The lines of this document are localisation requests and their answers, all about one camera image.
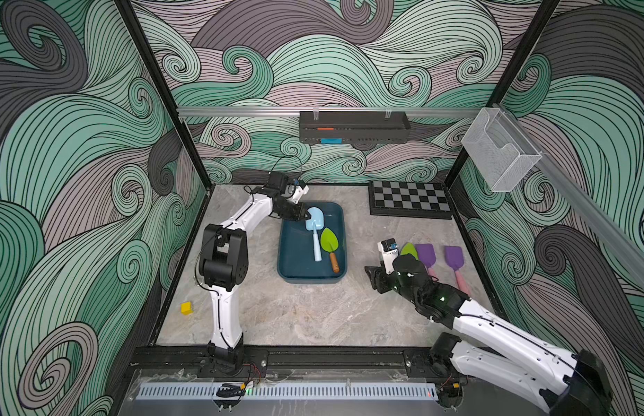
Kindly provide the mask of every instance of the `black frame edge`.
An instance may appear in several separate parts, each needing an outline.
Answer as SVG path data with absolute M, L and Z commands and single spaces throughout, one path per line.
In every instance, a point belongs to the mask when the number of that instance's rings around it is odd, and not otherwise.
M 484 285 L 484 289 L 486 291 L 486 294 L 488 295 L 488 299 L 490 300 L 491 306 L 493 306 L 493 310 L 495 311 L 495 314 L 500 318 L 509 321 L 509 317 L 507 317 L 507 313 L 504 309 L 504 306 L 502 306 L 502 302 L 500 301 L 500 298 L 497 296 L 497 291 L 493 286 L 493 282 L 488 277 L 488 273 L 484 268 L 484 263 L 482 262 L 482 259 L 479 257 L 479 253 L 477 253 L 476 249 L 474 248 L 474 243 L 472 242 L 472 239 L 469 237 L 467 228 L 465 228 L 465 224 L 460 218 L 460 213 L 456 208 L 456 203 L 453 201 L 453 194 L 451 193 L 451 189 L 447 187 L 446 184 L 444 184 L 444 192 L 447 194 L 447 201 L 449 202 L 449 207 L 451 208 L 453 219 L 456 220 L 456 226 L 460 230 L 460 235 L 463 237 L 463 241 L 465 242 L 465 246 L 467 247 L 467 252 L 469 253 L 469 257 L 472 259 L 472 262 L 474 263 L 474 267 L 477 270 L 477 274 L 479 274 L 479 279 L 481 279 L 482 284 Z
M 457 381 L 452 377 L 440 377 L 430 371 L 422 373 L 418 369 L 426 365 L 422 358 L 430 353 L 430 347 L 381 347 L 381 346 L 334 346 L 334 345 L 245 345 L 248 357 L 263 356 L 268 361 L 266 368 L 260 366 L 262 376 L 273 370 L 401 370 L 411 378 L 424 378 L 428 383 L 441 384 L 445 381 Z M 115 397 L 109 415 L 114 416 L 120 410 L 135 371 L 139 370 L 174 370 L 187 368 L 191 371 L 201 369 L 202 359 L 208 356 L 206 345 L 180 345 L 176 347 L 137 347 L 131 357 L 122 379 L 120 397 Z M 235 375 L 214 378 L 216 381 L 243 381 L 245 372 Z
M 185 261 L 188 259 L 188 256 L 190 255 L 190 252 L 193 248 L 195 237 L 197 237 L 197 233 L 200 230 L 201 222 L 204 219 L 204 214 L 206 213 L 206 209 L 209 206 L 209 202 L 211 201 L 212 194 L 213 194 L 213 189 L 211 189 L 210 192 L 207 192 L 207 194 L 204 196 L 204 199 L 202 200 L 200 211 L 197 213 L 197 218 L 195 219 L 193 228 L 191 229 L 190 235 L 188 236 L 188 239 L 185 242 L 184 252 L 183 254 L 181 254 L 179 263 L 176 266 L 176 273 L 174 274 L 174 277 L 172 277 L 171 279 L 171 283 L 169 285 L 169 290 L 167 292 L 167 295 L 165 296 L 165 300 L 163 301 L 162 305 L 160 305 L 160 313 L 158 314 L 158 319 L 156 320 L 156 324 L 153 326 L 153 331 L 151 332 L 151 338 L 149 338 L 149 344 L 148 344 L 149 347 L 156 345 L 156 342 L 158 341 L 158 336 L 160 335 L 160 329 L 162 329 L 162 325 L 165 323 L 165 318 L 167 318 L 167 312 L 169 311 L 169 306 L 171 305 L 171 301 L 174 298 L 174 292 L 176 292 L 176 288 L 179 286 L 179 280 L 181 279 L 181 275 L 184 272 Z
M 171 91 L 167 86 L 165 77 L 163 77 L 162 72 L 160 72 L 156 56 L 153 54 L 151 46 L 146 39 L 146 34 L 140 25 L 140 21 L 135 14 L 135 9 L 133 9 L 131 1 L 114 0 L 114 4 L 116 4 L 116 8 L 118 9 L 119 14 L 121 14 L 121 18 L 123 19 L 127 31 L 137 48 L 137 52 L 139 52 L 142 57 L 142 61 L 146 66 L 146 71 L 148 71 L 151 76 L 151 80 L 153 81 L 156 91 L 158 91 L 158 95 L 167 110 L 169 118 L 174 124 L 176 132 L 179 134 L 179 138 L 185 146 L 185 150 L 188 152 L 190 160 L 193 162 L 193 166 L 195 167 L 197 174 L 200 175 L 202 184 L 204 184 L 204 187 L 207 190 L 210 190 L 213 186 L 211 179 L 209 179 L 206 169 L 204 169 L 204 163 L 201 161 L 200 154 L 197 153 L 197 150 L 195 149 L 195 142 L 190 136 L 190 131 L 179 119 L 179 113 L 177 111 L 174 96 L 172 96 Z
M 502 72 L 502 76 L 497 82 L 495 89 L 493 89 L 493 93 L 490 98 L 488 98 L 488 102 L 485 105 L 486 107 L 492 107 L 493 104 L 500 103 L 504 96 L 507 95 L 511 84 L 518 76 L 518 72 L 521 71 L 523 65 L 527 62 L 530 54 L 532 54 L 539 37 L 541 37 L 543 29 L 546 28 L 546 25 L 553 16 L 559 2 L 560 0 L 542 0 L 541 5 L 537 9 L 537 12 L 532 18 L 527 30 L 523 34 L 521 42 L 518 44 L 516 52 L 507 64 L 507 68 Z M 465 148 L 462 148 L 456 161 L 449 170 L 447 177 L 444 179 L 444 184 L 448 188 L 450 188 L 451 185 L 453 185 L 453 181 L 458 178 L 460 170 L 465 165 L 468 157 L 469 155 L 465 151 Z

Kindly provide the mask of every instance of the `wire mesh basket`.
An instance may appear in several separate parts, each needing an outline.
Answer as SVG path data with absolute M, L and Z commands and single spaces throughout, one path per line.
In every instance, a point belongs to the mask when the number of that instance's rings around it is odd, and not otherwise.
M 481 109 L 461 141 L 493 192 L 510 192 L 541 159 L 526 132 L 501 109 Z

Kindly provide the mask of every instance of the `table surface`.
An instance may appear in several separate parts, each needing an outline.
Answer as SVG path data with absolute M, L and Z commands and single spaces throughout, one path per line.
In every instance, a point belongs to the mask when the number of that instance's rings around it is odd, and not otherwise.
M 215 188 L 200 231 L 195 238 L 158 345 L 207 344 L 213 333 L 211 298 L 195 285 L 194 270 L 207 224 L 219 224 L 234 214 L 247 198 L 243 185 Z M 432 243 L 440 281 L 456 285 L 453 270 L 444 262 L 443 246 L 459 245 L 465 254 L 461 269 L 472 297 L 492 310 L 474 264 L 454 220 L 371 216 L 367 187 L 313 185 L 302 198 L 332 201 L 344 211 L 348 271 L 335 284 L 290 284 L 278 275 L 278 238 L 281 221 L 265 218 L 248 237 L 249 270 L 235 288 L 244 342 L 252 345 L 409 345 L 430 346 L 442 332 L 453 332 L 415 312 L 395 292 L 373 290 L 364 266 L 378 266 L 379 241 L 389 237 L 402 247 Z M 192 302 L 193 313 L 183 315 L 180 304 Z

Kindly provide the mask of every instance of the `black and white checkered board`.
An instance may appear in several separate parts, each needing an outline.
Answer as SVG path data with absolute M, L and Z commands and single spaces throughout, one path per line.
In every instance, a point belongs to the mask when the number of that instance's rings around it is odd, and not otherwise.
M 372 215 L 451 219 L 442 184 L 375 180 L 368 187 L 368 197 Z

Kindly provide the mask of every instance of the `wave patterned wallpaper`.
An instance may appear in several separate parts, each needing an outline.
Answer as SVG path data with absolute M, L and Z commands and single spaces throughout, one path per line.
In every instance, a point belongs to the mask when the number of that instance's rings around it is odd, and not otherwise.
M 573 3 L 503 104 L 644 253 L 644 2 Z M 490 192 L 471 161 L 460 179 L 453 199 L 509 319 L 594 351 L 616 414 L 644 416 L 644 292 L 633 277 L 540 171 L 508 194 Z
M 0 1 L 0 415 L 101 415 L 204 196 L 113 0 Z
M 483 106 L 539 0 L 134 0 L 180 106 Z M 406 145 L 302 145 L 297 119 L 188 119 L 214 182 L 442 181 L 471 120 Z

